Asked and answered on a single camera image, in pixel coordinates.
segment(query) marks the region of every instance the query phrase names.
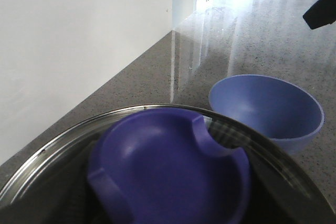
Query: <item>countertop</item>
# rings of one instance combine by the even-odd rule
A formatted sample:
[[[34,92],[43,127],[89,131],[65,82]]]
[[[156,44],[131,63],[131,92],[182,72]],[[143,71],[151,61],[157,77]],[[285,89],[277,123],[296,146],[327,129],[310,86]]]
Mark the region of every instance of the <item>countertop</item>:
[[[210,109],[207,96],[215,82],[255,73],[292,82],[321,103],[321,132],[293,158],[336,208],[336,24],[310,30],[302,15],[315,1],[200,3],[197,12],[3,164],[0,187],[42,145],[91,116],[139,104]]]

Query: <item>bowl rim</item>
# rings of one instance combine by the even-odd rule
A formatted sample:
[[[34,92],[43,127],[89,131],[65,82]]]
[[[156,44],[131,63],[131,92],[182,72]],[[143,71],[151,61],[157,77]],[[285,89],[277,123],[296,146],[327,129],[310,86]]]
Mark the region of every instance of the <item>bowl rim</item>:
[[[321,113],[321,121],[319,123],[319,125],[316,127],[315,130],[313,130],[312,132],[306,134],[306,135],[303,135],[303,136],[298,136],[298,137],[293,137],[293,138],[271,138],[271,137],[268,137],[270,139],[272,139],[273,141],[276,141],[276,142],[290,142],[290,141],[300,141],[300,140],[303,140],[303,139],[306,139],[306,138],[310,138],[310,137],[313,137],[314,135],[316,135],[322,128],[323,124],[324,124],[324,119],[325,119],[325,115],[324,115],[324,111],[323,111],[323,108],[321,106],[321,104],[310,94],[308,93],[306,90],[304,90],[303,88],[289,82],[289,81],[285,81],[285,80],[282,80],[282,79],[279,79],[279,78],[276,78],[276,77],[273,77],[273,76],[265,76],[265,75],[262,75],[262,74],[251,74],[251,73],[246,73],[246,74],[235,74],[235,75],[232,75],[232,76],[228,76],[228,77],[225,77],[219,81],[217,81],[210,89],[209,91],[209,94],[208,94],[208,101],[209,101],[209,104],[210,104],[210,107],[211,109],[216,112],[216,113],[219,113],[221,114],[220,112],[218,111],[215,111],[214,108],[213,108],[213,103],[211,102],[211,94],[213,92],[213,90],[223,81],[226,81],[228,79],[232,79],[232,78],[239,78],[239,77],[244,77],[244,76],[251,76],[251,77],[263,77],[263,78],[266,78],[266,79],[274,79],[276,81],[280,81],[280,82],[284,82],[286,84],[289,84],[297,89],[299,89],[300,91],[302,91],[303,93],[305,93],[307,96],[309,96],[314,102],[315,104],[317,104],[318,108],[320,109],[320,113]]]

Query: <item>speckled gray countertop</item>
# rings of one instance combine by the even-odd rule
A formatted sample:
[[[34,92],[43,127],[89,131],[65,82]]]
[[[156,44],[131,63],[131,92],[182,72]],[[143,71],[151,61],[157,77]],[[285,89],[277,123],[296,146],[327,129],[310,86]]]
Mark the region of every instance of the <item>speckled gray countertop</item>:
[[[42,145],[91,116],[149,103],[210,109],[215,82],[257,73],[297,84],[323,106],[323,129],[294,159],[336,207],[336,24],[309,29],[302,15],[315,1],[209,1],[2,165],[0,187]]]

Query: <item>granite countertop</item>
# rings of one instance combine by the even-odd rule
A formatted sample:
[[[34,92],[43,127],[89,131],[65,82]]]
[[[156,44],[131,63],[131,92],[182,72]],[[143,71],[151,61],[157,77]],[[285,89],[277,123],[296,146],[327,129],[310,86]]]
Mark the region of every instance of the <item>granite countertop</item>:
[[[42,145],[91,116],[139,104],[210,109],[215,82],[256,73],[304,88],[324,108],[321,132],[293,158],[336,208],[336,25],[309,29],[302,15],[315,1],[210,0],[3,164],[0,187]]]

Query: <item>light blue bowl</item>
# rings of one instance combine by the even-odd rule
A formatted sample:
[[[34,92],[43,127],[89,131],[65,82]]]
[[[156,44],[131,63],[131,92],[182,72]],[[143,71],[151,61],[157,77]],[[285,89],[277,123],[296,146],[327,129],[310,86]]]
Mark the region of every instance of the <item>light blue bowl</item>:
[[[322,106],[300,87],[257,74],[231,76],[209,93],[211,108],[272,139],[289,154],[302,150],[321,130]]]

